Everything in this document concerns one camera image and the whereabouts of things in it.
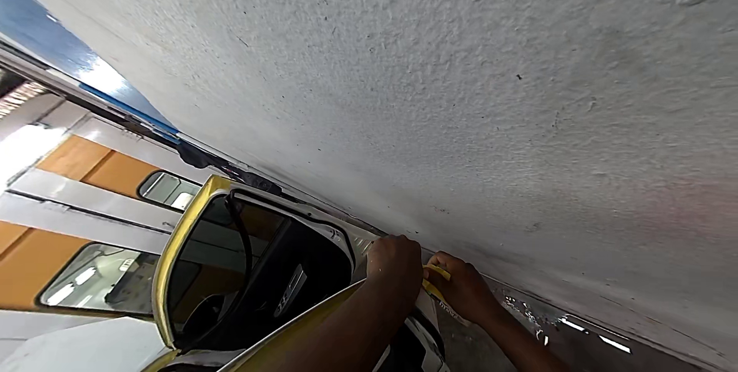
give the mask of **window glass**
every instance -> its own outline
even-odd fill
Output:
[[[215,198],[208,204],[174,263],[172,281],[184,277],[181,273],[187,272],[192,264],[200,268],[194,281],[169,285],[169,317],[175,335],[180,338],[197,336],[214,326],[244,285],[244,242],[224,198]],[[256,264],[285,218],[244,202],[237,206],[249,233],[253,264]]]
[[[138,195],[149,201],[184,210],[199,189],[200,185],[198,184],[186,181],[164,170],[157,170],[139,186]]]
[[[85,245],[42,291],[45,306],[151,314],[151,279],[159,255]]]

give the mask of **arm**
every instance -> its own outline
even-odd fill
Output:
[[[561,359],[541,345],[497,302],[472,264],[442,251],[433,255],[428,264],[445,269],[451,274],[451,280],[447,281],[431,269],[425,269],[423,276],[438,288],[460,316],[481,326],[520,372],[568,370]]]
[[[401,237],[374,242],[367,279],[311,336],[288,351],[280,372],[370,371],[420,292],[420,245]]]

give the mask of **yellow tape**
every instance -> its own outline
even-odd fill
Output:
[[[438,274],[443,275],[444,278],[446,279],[446,281],[451,280],[451,274],[449,274],[446,270],[442,269],[439,266],[425,264],[423,267],[424,268],[430,268],[431,270],[437,272]],[[423,279],[423,288],[425,289],[425,291],[427,291],[430,294],[436,296],[439,300],[441,300],[441,301],[445,302],[446,304],[448,304],[448,302],[446,301],[446,299],[444,299],[444,295],[441,294],[440,291],[433,284],[431,284],[426,279]]]

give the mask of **textured wall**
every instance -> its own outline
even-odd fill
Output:
[[[40,1],[189,135],[738,362],[738,0]]]

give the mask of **hand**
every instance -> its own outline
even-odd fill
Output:
[[[489,315],[504,311],[503,307],[489,291],[487,283],[477,269],[443,251],[430,257],[428,264],[439,266],[451,274],[451,280],[431,269],[424,269],[423,276],[433,284],[451,307],[464,319],[481,324]]]
[[[423,279],[420,255],[420,244],[405,235],[374,241],[367,256],[367,282],[381,283],[381,287],[414,304]]]

